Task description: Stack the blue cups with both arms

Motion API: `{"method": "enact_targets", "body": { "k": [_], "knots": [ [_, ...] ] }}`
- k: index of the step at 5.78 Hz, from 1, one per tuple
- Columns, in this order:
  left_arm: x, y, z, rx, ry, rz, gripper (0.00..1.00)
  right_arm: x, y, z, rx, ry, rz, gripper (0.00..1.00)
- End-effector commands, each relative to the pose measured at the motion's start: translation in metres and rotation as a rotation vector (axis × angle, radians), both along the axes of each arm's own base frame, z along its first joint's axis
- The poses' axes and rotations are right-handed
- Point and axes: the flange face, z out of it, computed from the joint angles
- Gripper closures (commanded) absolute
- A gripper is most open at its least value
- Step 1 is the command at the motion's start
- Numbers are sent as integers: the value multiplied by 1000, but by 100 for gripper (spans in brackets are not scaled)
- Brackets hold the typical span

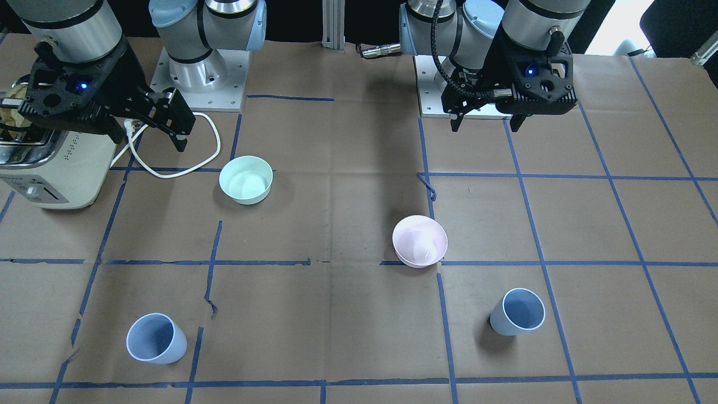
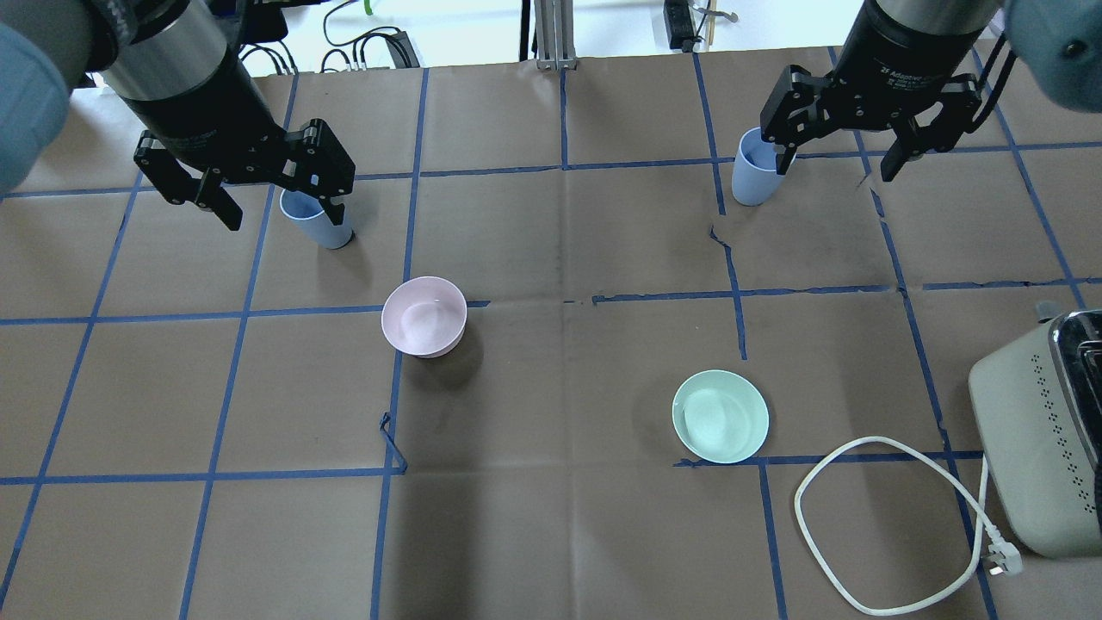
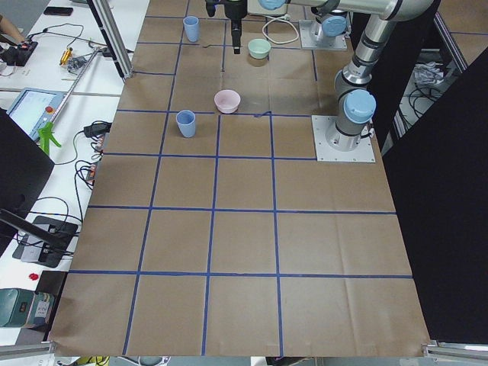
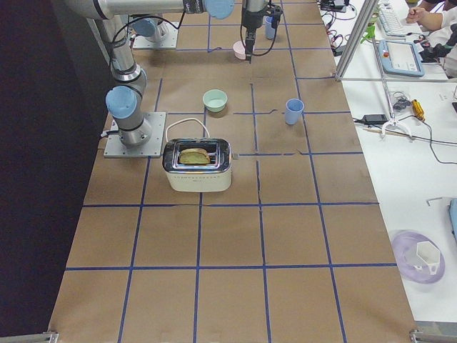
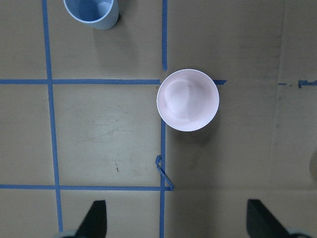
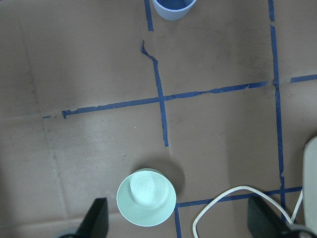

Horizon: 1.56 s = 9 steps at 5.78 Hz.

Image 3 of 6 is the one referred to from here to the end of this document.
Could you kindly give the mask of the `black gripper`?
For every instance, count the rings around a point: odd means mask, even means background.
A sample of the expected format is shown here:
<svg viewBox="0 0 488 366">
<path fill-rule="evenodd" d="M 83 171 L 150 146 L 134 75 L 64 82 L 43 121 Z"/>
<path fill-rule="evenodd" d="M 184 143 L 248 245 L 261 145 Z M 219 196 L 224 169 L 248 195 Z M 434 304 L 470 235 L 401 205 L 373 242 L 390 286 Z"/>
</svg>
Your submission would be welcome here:
<svg viewBox="0 0 488 366">
<path fill-rule="evenodd" d="M 225 0 L 224 13 L 231 20 L 231 37 L 234 54 L 241 53 L 242 22 L 245 17 L 245 0 Z"/>
</svg>

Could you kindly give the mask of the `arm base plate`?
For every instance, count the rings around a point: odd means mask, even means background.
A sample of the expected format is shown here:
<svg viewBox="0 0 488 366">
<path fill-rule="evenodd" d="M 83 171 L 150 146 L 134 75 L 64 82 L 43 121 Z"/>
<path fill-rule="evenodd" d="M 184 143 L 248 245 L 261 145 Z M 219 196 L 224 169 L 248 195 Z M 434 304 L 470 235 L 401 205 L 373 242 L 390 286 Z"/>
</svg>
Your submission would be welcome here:
<svg viewBox="0 0 488 366">
<path fill-rule="evenodd" d="M 343 34 L 326 36 L 321 24 L 315 20 L 300 20 L 299 30 L 301 48 L 304 50 L 346 51 L 348 48 Z"/>
<path fill-rule="evenodd" d="M 367 126 L 357 136 L 346 136 L 336 129 L 337 116 L 313 115 L 311 120 L 318 162 L 376 162 Z"/>
</svg>

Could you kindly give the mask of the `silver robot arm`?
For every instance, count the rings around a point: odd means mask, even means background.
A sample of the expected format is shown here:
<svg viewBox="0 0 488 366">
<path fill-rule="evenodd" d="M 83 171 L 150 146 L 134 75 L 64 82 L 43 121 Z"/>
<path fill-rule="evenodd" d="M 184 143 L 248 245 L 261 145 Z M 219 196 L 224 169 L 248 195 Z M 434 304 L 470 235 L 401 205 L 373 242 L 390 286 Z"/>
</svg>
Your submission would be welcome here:
<svg viewBox="0 0 488 366">
<path fill-rule="evenodd" d="M 292 1 L 316 9 L 320 16 L 339 9 L 369 14 L 351 62 L 335 77 L 339 113 L 326 131 L 326 142 L 341 152 L 354 150 L 363 138 L 364 126 L 371 122 L 377 107 L 366 88 L 372 70 L 390 39 L 397 23 L 411 21 L 424 14 L 432 1 Z"/>
<path fill-rule="evenodd" d="M 267 27 L 275 22 L 292 24 L 287 17 L 289 5 L 301 5 L 310 8 L 313 19 L 299 20 L 293 26 L 295 37 L 291 43 L 300 41 L 305 50 L 346 50 L 345 35 L 350 28 L 348 12 L 339 9 L 337 1 L 207 1 L 209 17 L 215 15 L 218 5 L 224 8 L 224 14 L 231 23 L 232 47 L 235 54 L 241 50 L 242 20 L 247 15 L 261 16 L 267 19 L 262 27 L 265 39 L 275 45 L 285 45 L 289 41 L 273 40 L 268 35 Z"/>
</svg>

